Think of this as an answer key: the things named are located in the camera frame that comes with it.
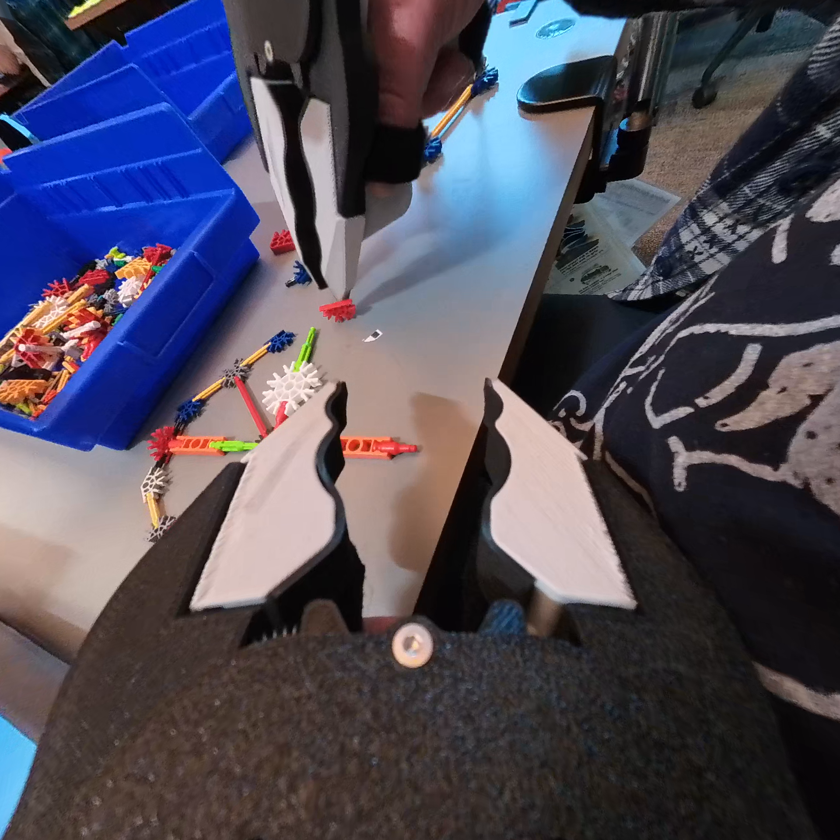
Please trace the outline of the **blue plastic bin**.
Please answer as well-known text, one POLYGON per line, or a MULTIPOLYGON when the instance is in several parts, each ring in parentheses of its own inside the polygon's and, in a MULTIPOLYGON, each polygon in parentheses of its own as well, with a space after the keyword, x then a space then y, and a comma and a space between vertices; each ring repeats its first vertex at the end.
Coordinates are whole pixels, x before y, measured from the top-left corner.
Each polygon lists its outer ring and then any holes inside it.
POLYGON ((12 119, 51 140, 165 104, 223 163, 251 134, 222 2, 193 1, 112 41, 12 119))
POLYGON ((128 447, 195 344, 258 258, 256 211, 204 147, 71 174, 46 148, 2 173, 2 334, 113 246, 173 257, 35 419, 2 410, 4 431, 83 451, 128 447))

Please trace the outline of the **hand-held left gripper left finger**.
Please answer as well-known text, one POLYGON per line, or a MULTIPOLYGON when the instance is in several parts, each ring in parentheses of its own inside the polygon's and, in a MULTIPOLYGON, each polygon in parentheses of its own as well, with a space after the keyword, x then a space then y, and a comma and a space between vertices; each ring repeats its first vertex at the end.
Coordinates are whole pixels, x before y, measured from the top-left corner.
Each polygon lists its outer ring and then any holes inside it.
POLYGON ((324 385, 239 463, 191 611, 265 604, 339 547, 347 521, 335 482, 347 399, 344 382, 324 385))

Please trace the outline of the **black desk clamp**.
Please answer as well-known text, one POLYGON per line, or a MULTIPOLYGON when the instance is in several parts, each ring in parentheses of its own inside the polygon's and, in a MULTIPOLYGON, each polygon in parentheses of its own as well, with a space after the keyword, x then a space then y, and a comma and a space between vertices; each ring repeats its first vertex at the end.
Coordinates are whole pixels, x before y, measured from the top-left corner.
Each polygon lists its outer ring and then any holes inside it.
POLYGON ((615 56, 578 59, 542 70, 520 87, 523 113, 593 109, 591 149, 576 204, 642 174, 675 25, 675 14, 647 14, 637 21, 625 64, 615 56))

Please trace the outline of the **colourful toy rod wheel assembly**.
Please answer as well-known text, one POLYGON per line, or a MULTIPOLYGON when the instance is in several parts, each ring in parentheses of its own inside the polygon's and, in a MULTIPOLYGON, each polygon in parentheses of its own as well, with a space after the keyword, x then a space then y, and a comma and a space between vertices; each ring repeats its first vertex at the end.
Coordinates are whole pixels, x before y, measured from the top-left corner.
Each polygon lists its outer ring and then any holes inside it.
MULTIPOLYGON (((297 358, 308 331, 298 346, 297 358)), ((308 364, 295 371, 294 364, 285 364, 282 371, 274 373, 266 383, 266 389, 259 400, 249 387, 248 381, 255 366, 265 357, 282 354, 289 349, 296 348, 297 335, 293 344, 280 353, 268 353, 252 367, 246 368, 238 364, 239 358, 224 370, 224 372, 191 399, 181 403, 175 410, 174 422, 153 431, 148 441, 148 449, 153 459, 153 465, 145 474, 141 483, 140 493, 143 505, 150 518, 150 530, 146 536, 148 543, 158 542, 174 524, 176 517, 165 509, 165 496, 172 483, 171 464, 177 456, 225 457, 227 455, 244 455, 256 449, 272 432, 276 431, 288 419, 299 412, 321 391, 324 386, 318 368, 312 362, 312 354, 317 342, 313 345, 308 364), (246 408, 246 405, 235 387, 234 378, 240 376, 247 384, 258 407, 262 409, 269 434, 260 439, 256 426, 246 408), (191 434, 191 426, 203 414, 211 399, 224 391, 238 394, 247 414, 255 426, 256 436, 250 440, 238 439, 222 435, 191 434)))

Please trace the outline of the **pile of toy construction pieces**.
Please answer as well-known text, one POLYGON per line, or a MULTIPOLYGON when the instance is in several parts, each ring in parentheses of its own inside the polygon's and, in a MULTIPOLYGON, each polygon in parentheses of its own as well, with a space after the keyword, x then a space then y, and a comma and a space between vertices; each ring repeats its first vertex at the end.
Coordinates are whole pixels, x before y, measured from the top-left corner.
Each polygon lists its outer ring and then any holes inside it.
POLYGON ((174 247, 115 246, 54 280, 2 338, 1 408, 37 419, 172 261, 174 247))

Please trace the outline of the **person's right hand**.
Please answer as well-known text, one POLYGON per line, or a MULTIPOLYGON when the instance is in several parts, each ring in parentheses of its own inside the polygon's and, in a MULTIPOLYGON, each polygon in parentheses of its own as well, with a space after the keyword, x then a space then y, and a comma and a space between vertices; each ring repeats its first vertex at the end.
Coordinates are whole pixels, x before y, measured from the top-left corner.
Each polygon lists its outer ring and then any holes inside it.
POLYGON ((479 1, 370 1, 380 124, 412 130, 446 110, 474 73, 458 38, 479 1))

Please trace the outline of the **plaid flannel shirt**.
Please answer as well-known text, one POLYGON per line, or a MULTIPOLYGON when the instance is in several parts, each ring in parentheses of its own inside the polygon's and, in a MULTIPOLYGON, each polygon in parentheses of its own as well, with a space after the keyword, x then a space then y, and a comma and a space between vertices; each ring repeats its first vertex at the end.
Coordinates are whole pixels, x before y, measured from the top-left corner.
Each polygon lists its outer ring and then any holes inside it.
POLYGON ((611 293, 645 301, 693 291, 839 168, 838 9, 805 63, 719 161, 664 237, 651 265, 611 293))

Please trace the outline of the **office chair base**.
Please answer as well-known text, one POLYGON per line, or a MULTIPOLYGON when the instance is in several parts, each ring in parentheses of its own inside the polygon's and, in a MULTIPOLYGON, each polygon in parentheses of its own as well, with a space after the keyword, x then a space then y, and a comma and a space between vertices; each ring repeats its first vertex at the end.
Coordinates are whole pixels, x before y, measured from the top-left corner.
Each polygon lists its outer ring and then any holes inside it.
POLYGON ((692 93, 691 104, 694 109, 704 109, 716 100, 718 81, 715 74, 718 69, 751 32, 763 34, 771 28, 778 7, 778 2, 764 1, 735 13, 735 29, 704 69, 699 84, 692 93))

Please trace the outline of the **black printed shirt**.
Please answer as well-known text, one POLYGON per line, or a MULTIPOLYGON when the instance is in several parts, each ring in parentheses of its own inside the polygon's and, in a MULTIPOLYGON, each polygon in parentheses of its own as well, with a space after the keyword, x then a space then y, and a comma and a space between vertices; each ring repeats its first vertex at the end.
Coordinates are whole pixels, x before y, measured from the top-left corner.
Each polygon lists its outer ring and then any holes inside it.
POLYGON ((839 184, 564 395, 552 424, 709 581, 763 686, 838 721, 839 184))

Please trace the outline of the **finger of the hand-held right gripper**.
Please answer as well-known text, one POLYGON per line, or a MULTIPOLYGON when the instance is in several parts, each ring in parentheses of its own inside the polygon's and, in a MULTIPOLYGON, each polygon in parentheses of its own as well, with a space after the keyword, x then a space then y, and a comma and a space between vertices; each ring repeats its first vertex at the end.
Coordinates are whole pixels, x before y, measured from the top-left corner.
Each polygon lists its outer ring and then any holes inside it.
POLYGON ((332 127, 330 106, 310 98, 301 118, 301 143, 313 190, 319 267, 331 293, 342 300, 350 295, 358 275, 365 216, 346 217, 340 211, 332 127))
POLYGON ((272 62, 251 78, 269 177, 298 257, 318 288, 329 287, 329 106, 302 85, 300 68, 272 62))

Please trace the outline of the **long red toy rod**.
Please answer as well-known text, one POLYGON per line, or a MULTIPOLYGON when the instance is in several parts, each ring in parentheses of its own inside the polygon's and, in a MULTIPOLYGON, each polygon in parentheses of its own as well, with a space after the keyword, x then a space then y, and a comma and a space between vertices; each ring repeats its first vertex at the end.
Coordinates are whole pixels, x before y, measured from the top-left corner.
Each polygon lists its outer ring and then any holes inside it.
POLYGON ((240 376, 234 377, 234 384, 255 424, 259 438, 264 439, 269 434, 269 429, 262 409, 258 407, 249 387, 240 376))

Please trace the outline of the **white paper sheet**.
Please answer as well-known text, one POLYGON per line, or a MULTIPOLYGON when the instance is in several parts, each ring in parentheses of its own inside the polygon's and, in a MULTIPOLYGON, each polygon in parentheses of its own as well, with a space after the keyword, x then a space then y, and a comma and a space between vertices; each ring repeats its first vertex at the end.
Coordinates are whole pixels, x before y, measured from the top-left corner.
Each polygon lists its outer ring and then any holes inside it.
POLYGON ((590 202, 575 205, 553 259, 544 293, 603 296, 644 273, 636 242, 679 198, 637 178, 610 183, 590 202))

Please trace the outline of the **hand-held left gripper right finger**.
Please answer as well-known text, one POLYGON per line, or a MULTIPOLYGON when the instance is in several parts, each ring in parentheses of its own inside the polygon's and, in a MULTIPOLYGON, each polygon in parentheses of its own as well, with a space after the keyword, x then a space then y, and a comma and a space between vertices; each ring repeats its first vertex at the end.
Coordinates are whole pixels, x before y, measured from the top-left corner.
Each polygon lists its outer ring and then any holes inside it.
POLYGON ((529 635, 554 635, 568 606, 637 609, 585 458, 499 380, 484 384, 490 494, 481 535, 532 578, 529 635))

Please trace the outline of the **toy vehicle model with wheels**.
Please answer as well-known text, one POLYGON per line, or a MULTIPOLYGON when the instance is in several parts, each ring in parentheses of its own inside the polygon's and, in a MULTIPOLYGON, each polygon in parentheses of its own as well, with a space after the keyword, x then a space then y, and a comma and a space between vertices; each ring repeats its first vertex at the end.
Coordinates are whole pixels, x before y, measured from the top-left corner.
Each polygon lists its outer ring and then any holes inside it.
POLYGON ((427 136, 423 149, 423 163, 425 165, 435 163, 443 153, 443 137, 451 123, 474 99, 495 88, 498 84, 498 78, 497 68, 485 67, 461 92, 454 104, 445 112, 427 136))

